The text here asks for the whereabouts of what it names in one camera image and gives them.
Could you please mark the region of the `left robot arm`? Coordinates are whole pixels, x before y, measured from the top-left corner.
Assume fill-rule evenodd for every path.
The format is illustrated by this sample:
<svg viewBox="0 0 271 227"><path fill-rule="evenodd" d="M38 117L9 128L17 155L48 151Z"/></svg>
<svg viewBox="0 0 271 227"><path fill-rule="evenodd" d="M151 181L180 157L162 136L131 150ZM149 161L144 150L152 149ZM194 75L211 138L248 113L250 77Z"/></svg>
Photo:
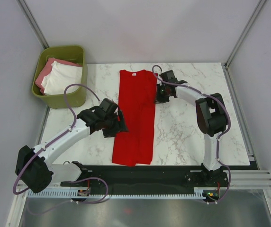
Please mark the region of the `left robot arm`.
<svg viewBox="0 0 271 227"><path fill-rule="evenodd" d="M88 175L81 163L73 161L60 165L54 162L78 141L97 131L102 131L104 138L113 138L128 131L122 109L110 99L105 98L100 105L75 114L71 125L45 143L33 148L23 146L18 152L15 169L18 179L34 193L53 183L85 185Z"/></svg>

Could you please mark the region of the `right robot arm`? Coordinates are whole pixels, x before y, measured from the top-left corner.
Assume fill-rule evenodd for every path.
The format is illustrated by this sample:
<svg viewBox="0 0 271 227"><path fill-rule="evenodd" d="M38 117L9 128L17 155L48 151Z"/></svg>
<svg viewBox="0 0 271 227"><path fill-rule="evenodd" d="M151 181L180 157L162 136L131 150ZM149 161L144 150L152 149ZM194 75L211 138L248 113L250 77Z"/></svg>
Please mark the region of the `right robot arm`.
<svg viewBox="0 0 271 227"><path fill-rule="evenodd" d="M231 119L221 94L212 95L191 87L188 82L178 80L172 70L162 72L157 84L156 103L169 102L170 97L182 99L196 108L197 124L204 135L204 159L201 181L212 186L223 172L224 163L219 157L220 139L231 128Z"/></svg>

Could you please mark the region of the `red t shirt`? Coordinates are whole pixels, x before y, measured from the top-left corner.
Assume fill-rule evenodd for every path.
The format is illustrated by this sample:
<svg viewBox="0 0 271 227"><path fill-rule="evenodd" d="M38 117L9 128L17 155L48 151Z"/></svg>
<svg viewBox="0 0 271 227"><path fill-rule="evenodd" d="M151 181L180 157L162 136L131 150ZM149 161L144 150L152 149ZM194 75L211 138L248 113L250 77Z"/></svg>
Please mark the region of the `red t shirt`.
<svg viewBox="0 0 271 227"><path fill-rule="evenodd" d="M155 96L157 79L151 71L119 72L118 105L123 111L128 132L114 140L112 163L149 165L153 159Z"/></svg>

